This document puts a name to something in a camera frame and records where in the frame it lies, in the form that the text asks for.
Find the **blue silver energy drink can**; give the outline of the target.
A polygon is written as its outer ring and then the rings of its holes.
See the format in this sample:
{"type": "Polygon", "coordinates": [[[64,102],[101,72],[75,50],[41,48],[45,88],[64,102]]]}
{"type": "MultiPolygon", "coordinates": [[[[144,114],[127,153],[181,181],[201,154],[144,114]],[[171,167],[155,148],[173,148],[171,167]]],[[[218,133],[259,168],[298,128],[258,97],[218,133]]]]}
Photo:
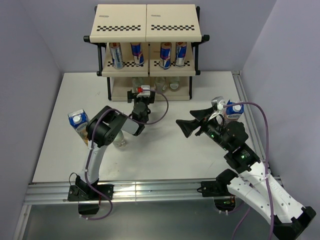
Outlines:
{"type": "Polygon", "coordinates": [[[186,52],[187,52],[187,43],[186,42],[176,42],[175,43],[174,65],[176,67],[182,68],[185,66],[186,52]]]}
{"type": "Polygon", "coordinates": [[[172,44],[170,42],[162,42],[160,44],[159,66],[164,70],[167,70],[170,68],[171,51],[172,51],[172,44]]]}

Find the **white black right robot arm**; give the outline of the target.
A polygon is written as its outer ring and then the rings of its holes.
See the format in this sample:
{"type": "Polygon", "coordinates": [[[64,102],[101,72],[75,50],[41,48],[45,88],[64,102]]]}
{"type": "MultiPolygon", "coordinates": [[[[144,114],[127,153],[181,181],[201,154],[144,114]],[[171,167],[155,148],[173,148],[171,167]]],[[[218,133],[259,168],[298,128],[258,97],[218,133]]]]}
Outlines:
{"type": "Polygon", "coordinates": [[[224,158],[230,168],[216,177],[212,190],[243,200],[270,224],[279,240],[296,240],[316,216],[315,210],[295,200],[266,171],[246,144],[249,136],[243,123],[231,121],[223,127],[210,116],[212,112],[211,108],[192,110],[194,120],[176,120],[186,137],[197,130],[197,136],[206,134],[227,152],[224,158]]]}

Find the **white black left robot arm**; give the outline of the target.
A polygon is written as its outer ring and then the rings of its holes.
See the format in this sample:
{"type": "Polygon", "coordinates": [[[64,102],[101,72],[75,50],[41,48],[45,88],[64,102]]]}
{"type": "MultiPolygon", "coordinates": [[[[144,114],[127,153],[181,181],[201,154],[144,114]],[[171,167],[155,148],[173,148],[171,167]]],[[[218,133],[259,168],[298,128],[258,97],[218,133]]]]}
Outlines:
{"type": "Polygon", "coordinates": [[[91,200],[98,193],[99,171],[107,147],[113,143],[117,135],[123,131],[138,136],[149,121],[149,104],[154,103],[155,93],[143,91],[127,92],[127,101],[134,102],[129,116],[115,108],[105,106],[86,127],[88,133],[88,155],[82,171],[75,180],[79,194],[91,200]]]}

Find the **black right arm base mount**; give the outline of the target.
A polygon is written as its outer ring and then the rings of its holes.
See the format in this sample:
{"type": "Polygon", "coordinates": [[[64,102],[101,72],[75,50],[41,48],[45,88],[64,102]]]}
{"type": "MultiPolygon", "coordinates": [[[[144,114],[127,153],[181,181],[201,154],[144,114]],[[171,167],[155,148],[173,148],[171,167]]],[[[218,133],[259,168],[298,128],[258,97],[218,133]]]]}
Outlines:
{"type": "Polygon", "coordinates": [[[218,211],[231,212],[237,207],[236,196],[229,193],[226,185],[218,180],[201,181],[196,191],[203,198],[213,198],[214,206],[218,211]]]}

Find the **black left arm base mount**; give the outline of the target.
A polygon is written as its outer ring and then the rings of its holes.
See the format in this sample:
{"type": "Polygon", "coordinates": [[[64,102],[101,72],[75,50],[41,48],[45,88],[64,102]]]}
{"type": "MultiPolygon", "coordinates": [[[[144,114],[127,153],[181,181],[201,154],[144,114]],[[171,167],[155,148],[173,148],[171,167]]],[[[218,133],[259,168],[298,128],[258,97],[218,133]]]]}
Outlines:
{"type": "Polygon", "coordinates": [[[96,215],[100,209],[100,203],[106,200],[90,187],[81,189],[77,185],[71,185],[67,196],[68,202],[78,202],[78,213],[81,215],[96,215]]]}

